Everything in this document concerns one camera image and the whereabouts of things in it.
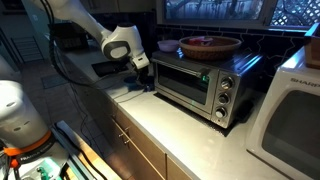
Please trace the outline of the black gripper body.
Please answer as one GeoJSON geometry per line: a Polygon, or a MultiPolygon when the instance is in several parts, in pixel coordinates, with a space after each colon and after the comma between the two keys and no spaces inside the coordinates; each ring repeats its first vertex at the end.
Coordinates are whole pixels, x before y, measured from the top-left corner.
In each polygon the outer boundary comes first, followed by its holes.
{"type": "Polygon", "coordinates": [[[149,67],[143,67],[141,69],[134,69],[136,73],[136,84],[139,88],[142,88],[145,92],[154,90],[154,77],[149,75],[149,67]]]}

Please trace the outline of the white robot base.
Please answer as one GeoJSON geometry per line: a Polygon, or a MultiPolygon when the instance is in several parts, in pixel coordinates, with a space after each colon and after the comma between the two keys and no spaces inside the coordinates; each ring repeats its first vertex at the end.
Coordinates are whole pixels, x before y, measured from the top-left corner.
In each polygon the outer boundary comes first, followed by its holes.
{"type": "Polygon", "coordinates": [[[1,180],[62,180],[68,152],[0,56],[1,180]]]}

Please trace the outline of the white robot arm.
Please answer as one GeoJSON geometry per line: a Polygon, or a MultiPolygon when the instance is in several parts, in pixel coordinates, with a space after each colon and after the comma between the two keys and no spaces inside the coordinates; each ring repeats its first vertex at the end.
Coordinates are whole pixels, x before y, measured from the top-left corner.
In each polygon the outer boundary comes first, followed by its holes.
{"type": "Polygon", "coordinates": [[[150,59],[145,53],[140,32],[136,25],[121,23],[113,31],[103,27],[82,5],[80,0],[22,0],[32,4],[39,11],[45,13],[48,20],[48,51],[50,61],[56,72],[65,80],[75,85],[93,87],[94,84],[86,84],[72,80],[57,64],[54,55],[57,31],[56,19],[71,21],[84,29],[100,45],[102,54],[107,60],[120,63],[128,59],[136,72],[136,83],[141,86],[148,84],[148,66],[150,59]]]}

